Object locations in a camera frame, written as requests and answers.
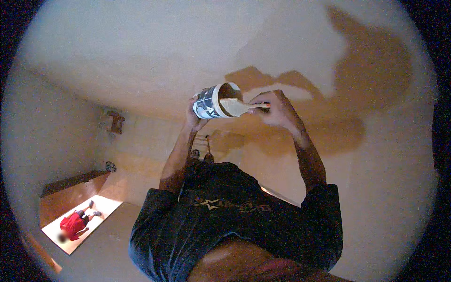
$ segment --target black t-shirt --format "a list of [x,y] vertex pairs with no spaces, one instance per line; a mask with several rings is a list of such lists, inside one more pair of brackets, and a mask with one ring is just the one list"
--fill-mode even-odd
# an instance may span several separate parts
[[262,191],[232,163],[200,163],[189,171],[180,195],[149,190],[132,229],[129,256],[155,282],[184,282],[227,236],[329,270],[343,247],[337,186],[314,187],[297,207]]

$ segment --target black border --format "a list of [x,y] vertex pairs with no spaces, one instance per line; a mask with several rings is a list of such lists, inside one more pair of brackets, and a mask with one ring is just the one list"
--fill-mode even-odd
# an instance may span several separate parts
[[[7,73],[20,40],[43,0],[1,2],[1,97]],[[402,0],[401,4],[417,26],[434,63],[439,101],[434,107],[433,156],[440,175],[432,216],[421,242],[400,271],[396,281],[447,281],[451,278],[451,3],[447,0]],[[24,249],[19,229],[7,201],[0,175],[1,279],[5,281],[50,281]]]

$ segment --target dark shorts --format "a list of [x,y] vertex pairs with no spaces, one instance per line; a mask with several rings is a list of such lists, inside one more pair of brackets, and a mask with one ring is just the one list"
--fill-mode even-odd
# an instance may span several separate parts
[[81,220],[83,220],[84,225],[86,226],[87,223],[89,222],[89,217],[88,216],[84,216],[84,211],[83,210],[79,210],[77,211],[78,216],[81,218]]

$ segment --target red shirt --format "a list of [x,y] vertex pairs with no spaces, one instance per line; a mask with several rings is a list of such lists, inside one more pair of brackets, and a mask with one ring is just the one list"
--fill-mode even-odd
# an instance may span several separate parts
[[77,240],[77,232],[83,230],[85,227],[86,225],[77,213],[74,213],[69,218],[63,218],[60,223],[61,230],[66,230],[69,233],[69,239],[71,241]]

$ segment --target bucket label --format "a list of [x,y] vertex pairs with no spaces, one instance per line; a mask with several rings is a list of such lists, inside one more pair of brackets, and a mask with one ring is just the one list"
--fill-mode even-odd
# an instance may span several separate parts
[[215,119],[221,117],[213,105],[213,91],[216,86],[202,89],[199,98],[193,105],[193,111],[201,119]]

